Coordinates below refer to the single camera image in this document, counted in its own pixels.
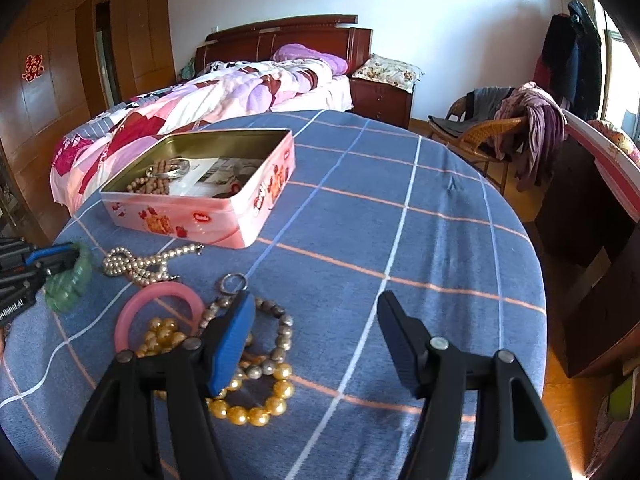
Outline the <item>green jade bangle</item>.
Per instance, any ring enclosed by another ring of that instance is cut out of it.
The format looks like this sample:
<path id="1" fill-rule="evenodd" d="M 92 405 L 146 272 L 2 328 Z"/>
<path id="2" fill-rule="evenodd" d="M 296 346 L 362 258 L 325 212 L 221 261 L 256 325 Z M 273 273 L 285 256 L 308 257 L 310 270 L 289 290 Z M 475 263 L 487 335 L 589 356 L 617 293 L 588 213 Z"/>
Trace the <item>green jade bangle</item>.
<path id="1" fill-rule="evenodd" d="M 84 243 L 74 243 L 72 247 L 79 256 L 70 270 L 49 276 L 44 284 L 44 300 L 55 313 L 68 312 L 78 306 L 92 275 L 93 258 L 89 247 Z"/>

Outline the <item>pink jade bangle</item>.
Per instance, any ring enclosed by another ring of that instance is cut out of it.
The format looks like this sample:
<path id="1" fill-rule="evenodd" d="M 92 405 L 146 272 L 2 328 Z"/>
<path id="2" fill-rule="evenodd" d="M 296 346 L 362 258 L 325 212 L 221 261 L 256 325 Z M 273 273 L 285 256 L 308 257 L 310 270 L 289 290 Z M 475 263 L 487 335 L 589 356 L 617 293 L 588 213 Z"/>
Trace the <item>pink jade bangle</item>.
<path id="1" fill-rule="evenodd" d="M 190 326 L 192 330 L 198 328 L 204 302 L 194 290 L 177 282 L 158 282 L 142 288 L 134 294 L 119 312 L 114 330 L 115 352 L 129 350 L 129 330 L 138 312 L 155 299 L 175 297 L 186 302 L 191 310 Z"/>

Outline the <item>red cord coin pendant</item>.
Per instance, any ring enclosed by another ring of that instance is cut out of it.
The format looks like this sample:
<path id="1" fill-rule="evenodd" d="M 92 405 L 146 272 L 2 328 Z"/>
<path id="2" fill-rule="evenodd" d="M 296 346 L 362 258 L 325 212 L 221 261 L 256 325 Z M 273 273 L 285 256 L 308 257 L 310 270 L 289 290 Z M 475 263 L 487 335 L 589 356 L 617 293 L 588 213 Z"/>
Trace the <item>red cord coin pendant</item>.
<path id="1" fill-rule="evenodd" d="M 235 194 L 238 194 L 242 190 L 243 186 L 244 183 L 242 181 L 233 180 L 229 185 L 228 196 L 235 196 Z"/>

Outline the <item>brown wooden wardrobe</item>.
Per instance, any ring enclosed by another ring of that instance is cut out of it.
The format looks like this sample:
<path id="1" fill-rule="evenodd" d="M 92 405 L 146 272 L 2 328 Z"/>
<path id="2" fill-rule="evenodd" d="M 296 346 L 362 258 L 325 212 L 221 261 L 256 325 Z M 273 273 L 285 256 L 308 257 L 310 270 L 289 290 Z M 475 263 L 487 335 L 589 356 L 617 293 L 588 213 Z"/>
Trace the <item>brown wooden wardrobe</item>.
<path id="1" fill-rule="evenodd" d="M 49 244 L 70 218 L 50 191 L 56 144 L 107 107 L 101 18 L 121 99 L 175 81 L 168 0 L 29 1 L 1 43 L 1 168 L 18 203 L 11 226 L 31 242 Z M 42 54 L 46 68 L 31 84 L 22 79 L 29 54 Z"/>

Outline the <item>blue plaid tablecloth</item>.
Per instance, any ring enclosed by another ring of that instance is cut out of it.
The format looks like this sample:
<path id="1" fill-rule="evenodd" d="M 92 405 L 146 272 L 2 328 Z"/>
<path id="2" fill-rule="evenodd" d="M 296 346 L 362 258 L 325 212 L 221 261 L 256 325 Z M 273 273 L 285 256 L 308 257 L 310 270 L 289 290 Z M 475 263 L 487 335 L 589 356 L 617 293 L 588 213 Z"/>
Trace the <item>blue plaid tablecloth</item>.
<path id="1" fill-rule="evenodd" d="M 382 290 L 460 350 L 515 353 L 541 394 L 547 315 L 520 219 L 454 153 L 353 114 L 263 114 L 211 129 L 285 128 L 296 168 L 258 240 L 207 247 L 170 273 L 209 304 L 224 274 L 294 320 L 294 396 L 265 428 L 214 420 L 235 479 L 396 479 L 421 411 L 376 322 Z M 77 307 L 41 300 L 12 324 L 1 362 L 1 428 L 39 479 L 114 356 L 119 311 L 137 291 L 99 269 Z"/>

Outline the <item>purple pink garment on chair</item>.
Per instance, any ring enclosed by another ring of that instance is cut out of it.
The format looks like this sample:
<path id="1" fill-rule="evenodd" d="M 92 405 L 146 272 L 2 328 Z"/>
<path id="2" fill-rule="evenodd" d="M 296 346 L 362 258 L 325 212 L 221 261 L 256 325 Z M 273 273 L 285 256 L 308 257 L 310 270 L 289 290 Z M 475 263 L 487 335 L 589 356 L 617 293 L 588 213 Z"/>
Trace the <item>purple pink garment on chair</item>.
<path id="1" fill-rule="evenodd" d="M 552 176 L 553 165 L 566 139 L 564 112 L 547 91 L 529 81 L 505 98 L 495 120 L 525 117 L 527 133 L 503 133 L 495 136 L 494 150 L 498 159 L 522 150 L 516 166 L 518 192 L 541 186 Z"/>

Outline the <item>wicker chair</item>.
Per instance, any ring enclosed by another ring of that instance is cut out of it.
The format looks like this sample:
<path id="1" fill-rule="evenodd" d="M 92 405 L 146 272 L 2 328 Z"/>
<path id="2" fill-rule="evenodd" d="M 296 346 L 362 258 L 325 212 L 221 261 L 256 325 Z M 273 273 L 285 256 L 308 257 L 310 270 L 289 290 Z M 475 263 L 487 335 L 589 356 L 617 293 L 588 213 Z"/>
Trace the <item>wicker chair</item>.
<path id="1" fill-rule="evenodd" d="M 528 128 L 526 117 L 467 122 L 466 97 L 454 101 L 445 118 L 431 116 L 427 122 L 427 134 L 452 148 L 469 165 L 480 170 L 482 175 L 499 191 L 506 192 L 512 157 L 506 155 L 498 159 L 489 140 L 495 136 L 518 136 Z"/>

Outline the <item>floral pillow on desk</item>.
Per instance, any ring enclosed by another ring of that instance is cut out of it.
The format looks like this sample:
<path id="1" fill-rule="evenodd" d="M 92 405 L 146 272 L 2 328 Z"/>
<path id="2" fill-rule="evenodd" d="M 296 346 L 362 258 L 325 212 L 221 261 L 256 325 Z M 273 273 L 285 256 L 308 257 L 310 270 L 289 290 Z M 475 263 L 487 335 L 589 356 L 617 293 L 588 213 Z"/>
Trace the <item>floral pillow on desk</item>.
<path id="1" fill-rule="evenodd" d="M 606 120 L 593 119 L 588 124 L 602 133 L 608 140 L 616 145 L 634 164 L 640 166 L 640 151 L 638 146 L 631 140 L 626 132 L 616 128 L 612 122 Z"/>

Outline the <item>grey garment on chair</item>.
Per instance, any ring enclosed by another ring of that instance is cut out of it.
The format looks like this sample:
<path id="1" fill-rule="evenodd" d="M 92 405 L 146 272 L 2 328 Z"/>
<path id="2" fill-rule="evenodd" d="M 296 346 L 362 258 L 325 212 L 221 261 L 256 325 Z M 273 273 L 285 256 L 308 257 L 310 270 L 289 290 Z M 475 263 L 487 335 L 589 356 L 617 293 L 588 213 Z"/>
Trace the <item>grey garment on chair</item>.
<path id="1" fill-rule="evenodd" d="M 454 101 L 445 117 L 431 116 L 428 123 L 437 131 L 458 138 L 476 124 L 493 120 L 502 101 L 514 90 L 514 87 L 474 89 Z"/>

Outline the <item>purple pillow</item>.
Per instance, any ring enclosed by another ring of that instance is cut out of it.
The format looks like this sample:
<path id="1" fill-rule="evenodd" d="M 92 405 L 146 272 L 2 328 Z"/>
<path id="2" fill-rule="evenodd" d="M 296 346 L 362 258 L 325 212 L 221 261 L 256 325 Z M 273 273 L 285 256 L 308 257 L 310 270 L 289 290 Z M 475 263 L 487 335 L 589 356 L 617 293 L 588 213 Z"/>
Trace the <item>purple pillow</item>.
<path id="1" fill-rule="evenodd" d="M 271 59 L 276 62 L 293 60 L 323 61 L 331 67 L 334 76 L 343 76 L 348 73 L 348 63 L 344 58 L 308 48 L 303 44 L 285 44 L 271 55 Z"/>

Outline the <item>dark wooden nightstand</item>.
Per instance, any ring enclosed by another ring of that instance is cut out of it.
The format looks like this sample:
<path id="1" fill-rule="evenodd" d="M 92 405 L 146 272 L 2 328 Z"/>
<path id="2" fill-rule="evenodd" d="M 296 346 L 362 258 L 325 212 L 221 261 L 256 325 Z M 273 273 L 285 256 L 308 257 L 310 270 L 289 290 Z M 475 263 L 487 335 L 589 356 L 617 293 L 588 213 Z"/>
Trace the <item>dark wooden nightstand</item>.
<path id="1" fill-rule="evenodd" d="M 352 112 L 385 122 L 392 126 L 409 127 L 413 95 L 390 84 L 358 78 L 349 79 Z"/>

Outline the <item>dark coats on rack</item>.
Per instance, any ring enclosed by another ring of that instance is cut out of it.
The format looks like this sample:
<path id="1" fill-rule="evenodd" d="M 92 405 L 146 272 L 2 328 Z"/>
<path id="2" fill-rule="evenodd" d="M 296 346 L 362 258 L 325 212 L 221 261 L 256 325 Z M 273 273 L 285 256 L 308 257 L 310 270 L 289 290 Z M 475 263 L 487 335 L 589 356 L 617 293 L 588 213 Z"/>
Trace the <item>dark coats on rack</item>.
<path id="1" fill-rule="evenodd" d="M 596 23 L 579 0 L 550 21 L 533 81 L 560 107 L 589 122 L 600 110 L 602 42 Z"/>

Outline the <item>floral cushion on nightstand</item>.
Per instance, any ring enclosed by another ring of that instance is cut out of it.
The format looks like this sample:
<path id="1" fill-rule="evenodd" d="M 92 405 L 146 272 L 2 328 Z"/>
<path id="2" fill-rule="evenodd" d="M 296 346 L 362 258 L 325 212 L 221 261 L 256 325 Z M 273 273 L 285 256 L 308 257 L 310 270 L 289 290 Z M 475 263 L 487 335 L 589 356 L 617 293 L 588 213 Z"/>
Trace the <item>floral cushion on nightstand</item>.
<path id="1" fill-rule="evenodd" d="M 354 71 L 352 78 L 387 84 L 411 94 L 422 75 L 418 66 L 372 54 L 363 66 Z"/>

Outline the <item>dark wooden bed frame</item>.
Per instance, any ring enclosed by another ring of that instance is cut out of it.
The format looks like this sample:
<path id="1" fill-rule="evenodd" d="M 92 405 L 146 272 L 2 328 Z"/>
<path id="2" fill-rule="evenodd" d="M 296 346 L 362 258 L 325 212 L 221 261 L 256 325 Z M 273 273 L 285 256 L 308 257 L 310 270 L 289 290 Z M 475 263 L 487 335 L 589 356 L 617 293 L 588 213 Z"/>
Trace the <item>dark wooden bed frame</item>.
<path id="1" fill-rule="evenodd" d="M 285 44 L 302 44 L 333 54 L 348 63 L 347 75 L 371 54 L 373 32 L 357 26 L 355 14 L 292 16 L 212 32 L 196 48 L 194 70 L 213 61 L 265 61 Z"/>

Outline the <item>window with metal frame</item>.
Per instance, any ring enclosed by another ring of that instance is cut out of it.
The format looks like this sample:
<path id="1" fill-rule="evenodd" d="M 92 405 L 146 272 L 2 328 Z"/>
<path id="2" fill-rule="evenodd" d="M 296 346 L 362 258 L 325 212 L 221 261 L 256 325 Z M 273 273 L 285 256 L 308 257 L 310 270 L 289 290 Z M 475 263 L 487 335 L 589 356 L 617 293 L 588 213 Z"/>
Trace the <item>window with metal frame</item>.
<path id="1" fill-rule="evenodd" d="M 639 143 L 639 64 L 612 18 L 604 14 L 601 117 Z"/>

